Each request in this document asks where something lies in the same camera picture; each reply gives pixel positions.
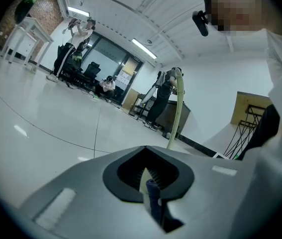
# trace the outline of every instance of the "black pants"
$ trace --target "black pants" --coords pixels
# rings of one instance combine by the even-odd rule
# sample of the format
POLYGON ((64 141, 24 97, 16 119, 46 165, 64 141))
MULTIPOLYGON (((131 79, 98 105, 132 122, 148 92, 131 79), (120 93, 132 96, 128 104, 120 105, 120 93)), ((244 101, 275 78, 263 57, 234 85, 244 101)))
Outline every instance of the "black pants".
POLYGON ((97 86, 95 87, 95 94, 99 97, 100 93, 104 94, 106 96, 107 99, 110 99, 113 97, 114 92, 113 91, 104 91, 103 87, 101 87, 99 84, 97 84, 97 86))
POLYGON ((72 51, 75 51, 75 47, 71 43, 67 42, 62 48, 61 52, 58 54, 58 57, 54 63, 54 70, 53 70, 54 75, 57 76, 58 74, 60 74, 63 65, 67 62, 67 59, 72 54, 72 51))
POLYGON ((254 131, 249 143, 243 152, 239 155, 237 160, 242 160, 246 154, 246 151, 255 148, 261 147, 268 139, 275 136, 278 132, 280 123, 280 116, 274 107, 274 105, 269 105, 264 114, 259 121, 257 128, 254 131))
POLYGON ((167 85, 163 85, 157 90, 156 100, 147 114, 146 120, 148 122, 154 123, 158 116, 162 114, 169 101, 170 95, 171 88, 167 85))

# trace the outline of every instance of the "yellow hose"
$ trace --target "yellow hose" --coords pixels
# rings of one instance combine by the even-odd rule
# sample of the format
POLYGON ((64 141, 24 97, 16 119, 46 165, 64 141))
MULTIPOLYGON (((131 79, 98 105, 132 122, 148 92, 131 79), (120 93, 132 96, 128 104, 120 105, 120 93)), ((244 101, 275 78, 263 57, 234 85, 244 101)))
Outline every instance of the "yellow hose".
POLYGON ((182 73, 178 68, 175 69, 175 72, 176 72, 176 83, 177 83, 177 108, 176 108, 176 114, 175 114, 171 137, 169 143, 167 144, 167 149, 172 148, 172 144, 175 139, 177 129, 179 127, 180 118, 182 114, 183 100, 184 100, 184 81, 183 81, 182 73))

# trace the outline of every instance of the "glossy floor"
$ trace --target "glossy floor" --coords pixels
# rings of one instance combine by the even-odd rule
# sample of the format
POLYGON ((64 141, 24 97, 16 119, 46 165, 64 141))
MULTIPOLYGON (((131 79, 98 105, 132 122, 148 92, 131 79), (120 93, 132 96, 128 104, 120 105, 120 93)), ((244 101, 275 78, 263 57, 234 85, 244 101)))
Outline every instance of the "glossy floor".
MULTIPOLYGON (((0 58, 0 197, 9 203, 20 206, 78 162, 139 145, 167 146, 161 133, 123 110, 45 76, 0 58)), ((176 141, 172 149, 192 148, 176 141)))

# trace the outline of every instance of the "sneaker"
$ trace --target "sneaker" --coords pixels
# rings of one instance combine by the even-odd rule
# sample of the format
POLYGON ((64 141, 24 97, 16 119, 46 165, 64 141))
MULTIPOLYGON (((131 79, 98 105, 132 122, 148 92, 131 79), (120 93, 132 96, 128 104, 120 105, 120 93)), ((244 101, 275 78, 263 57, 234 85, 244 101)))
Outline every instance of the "sneaker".
POLYGON ((58 78, 57 78, 57 76, 55 76, 54 74, 46 75, 46 78, 47 78, 49 81, 58 82, 58 78))
POLYGON ((146 123, 144 125, 153 131, 157 131, 158 129, 157 126, 153 125, 152 123, 146 123))

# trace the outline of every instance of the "ceiling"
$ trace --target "ceiling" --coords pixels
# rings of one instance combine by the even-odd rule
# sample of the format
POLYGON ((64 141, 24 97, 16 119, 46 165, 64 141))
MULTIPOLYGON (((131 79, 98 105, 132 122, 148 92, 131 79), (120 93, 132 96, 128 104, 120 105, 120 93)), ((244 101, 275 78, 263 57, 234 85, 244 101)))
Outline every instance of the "ceiling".
POLYGON ((227 37, 209 27, 203 37, 191 19, 204 10, 203 0, 58 0, 63 15, 67 6, 88 11, 97 21, 96 32, 154 66, 165 66, 200 55, 260 51, 267 46, 264 31, 227 37), (135 38, 157 56, 153 60, 136 47, 135 38))

